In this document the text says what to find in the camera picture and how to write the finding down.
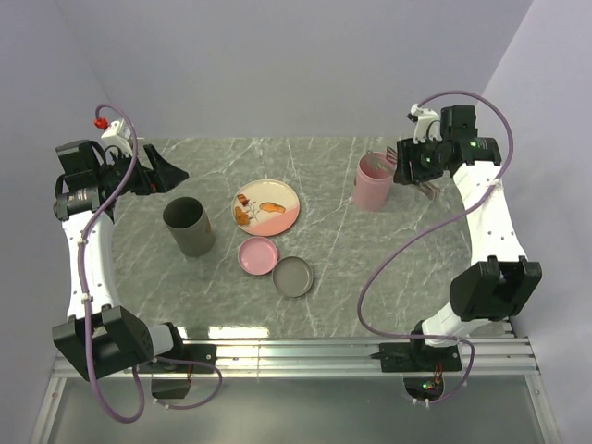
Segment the fried chicken piece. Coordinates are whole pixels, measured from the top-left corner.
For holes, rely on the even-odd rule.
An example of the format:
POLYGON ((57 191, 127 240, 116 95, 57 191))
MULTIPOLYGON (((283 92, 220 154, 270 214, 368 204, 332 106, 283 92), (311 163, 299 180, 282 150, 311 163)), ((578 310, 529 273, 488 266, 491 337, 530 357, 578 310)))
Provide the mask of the fried chicken piece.
POLYGON ((234 208, 234 218, 235 222, 239 226, 247 226, 250 224, 251 220, 253 219, 253 216, 248 208, 236 206, 234 208))

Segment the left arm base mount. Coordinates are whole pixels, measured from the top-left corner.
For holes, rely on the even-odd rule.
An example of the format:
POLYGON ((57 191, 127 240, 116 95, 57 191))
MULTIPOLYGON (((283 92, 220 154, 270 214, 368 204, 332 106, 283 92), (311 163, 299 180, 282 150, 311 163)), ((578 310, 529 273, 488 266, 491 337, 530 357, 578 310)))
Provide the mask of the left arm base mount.
POLYGON ((195 376, 216 373, 213 369, 216 355, 216 345, 185 344, 181 351, 170 351, 155 361, 141 364, 138 372, 151 377, 151 393, 157 400, 184 400, 195 376))

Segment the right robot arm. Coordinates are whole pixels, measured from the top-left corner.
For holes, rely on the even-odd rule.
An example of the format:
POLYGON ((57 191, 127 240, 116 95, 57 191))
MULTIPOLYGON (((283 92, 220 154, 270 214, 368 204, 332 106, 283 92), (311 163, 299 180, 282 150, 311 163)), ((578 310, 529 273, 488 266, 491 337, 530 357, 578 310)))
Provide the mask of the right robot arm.
POLYGON ((528 260, 514 230, 499 176, 498 142, 481 137, 471 105, 436 112, 413 105, 413 136, 397 143, 394 180, 418 185, 448 173, 462 198, 471 240, 469 267, 450 284, 449 301, 422 322, 424 338, 408 348, 411 364, 431 368, 449 347, 490 322, 518 315, 542 279, 542 267, 528 260))

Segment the metal tongs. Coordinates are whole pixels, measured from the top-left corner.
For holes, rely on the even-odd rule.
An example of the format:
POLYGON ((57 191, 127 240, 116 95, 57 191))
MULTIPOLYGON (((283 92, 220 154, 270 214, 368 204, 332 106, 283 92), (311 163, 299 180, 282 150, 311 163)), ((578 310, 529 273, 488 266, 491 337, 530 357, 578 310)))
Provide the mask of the metal tongs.
MULTIPOLYGON (((383 153, 367 150, 364 155, 364 164, 366 165, 366 168, 379 179, 393 179, 396 172, 397 162, 397 152, 390 146, 388 146, 383 153)), ((414 184, 413 187, 431 201, 435 201, 440 195, 440 188, 432 182, 414 184)))

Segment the red braised meat piece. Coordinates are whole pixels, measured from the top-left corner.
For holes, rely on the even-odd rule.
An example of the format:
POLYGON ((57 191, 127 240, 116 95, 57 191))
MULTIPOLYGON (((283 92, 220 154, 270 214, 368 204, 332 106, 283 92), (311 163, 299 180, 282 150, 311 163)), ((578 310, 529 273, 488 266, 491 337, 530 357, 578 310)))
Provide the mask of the red braised meat piece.
POLYGON ((240 204, 246 206, 249 204, 249 199, 244 194, 238 194, 237 199, 239 200, 240 204))

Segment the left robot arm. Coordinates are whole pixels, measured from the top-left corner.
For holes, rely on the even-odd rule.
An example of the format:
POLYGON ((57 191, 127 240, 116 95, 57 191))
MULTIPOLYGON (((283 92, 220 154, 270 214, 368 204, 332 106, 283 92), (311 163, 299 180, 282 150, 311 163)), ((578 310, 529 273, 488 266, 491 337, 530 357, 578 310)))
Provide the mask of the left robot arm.
POLYGON ((123 308, 117 295, 112 259, 114 190, 139 196, 166 193, 188 178, 151 144, 142 166, 121 152, 108 163, 95 141, 56 148, 63 174, 55 184, 54 213, 68 241, 71 293, 66 323, 54 327, 57 349, 84 378, 89 365, 96 378, 155 360, 167 372, 187 361, 187 349, 170 322, 148 327, 123 308))

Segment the salmon slice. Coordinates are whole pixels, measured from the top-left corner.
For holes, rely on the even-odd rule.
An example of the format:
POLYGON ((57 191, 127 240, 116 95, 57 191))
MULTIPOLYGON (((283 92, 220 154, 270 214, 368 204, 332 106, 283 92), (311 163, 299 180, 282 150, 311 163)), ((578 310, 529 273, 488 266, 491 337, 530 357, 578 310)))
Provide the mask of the salmon slice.
POLYGON ((270 203, 270 202, 261 203, 259 205, 259 209, 261 211, 265 211, 267 213, 283 214, 286 212, 286 208, 283 205, 280 205, 278 203, 270 203))

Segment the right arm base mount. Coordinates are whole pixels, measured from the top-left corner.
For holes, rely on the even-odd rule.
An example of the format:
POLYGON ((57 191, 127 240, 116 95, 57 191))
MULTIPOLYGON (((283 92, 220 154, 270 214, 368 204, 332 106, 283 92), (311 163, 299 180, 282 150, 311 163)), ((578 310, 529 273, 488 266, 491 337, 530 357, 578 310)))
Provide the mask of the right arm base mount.
POLYGON ((403 386, 412 401, 430 403, 445 391, 444 374, 463 369, 457 346, 434 348, 422 339, 405 343, 381 343, 370 355, 380 362, 382 373, 402 373, 403 386))

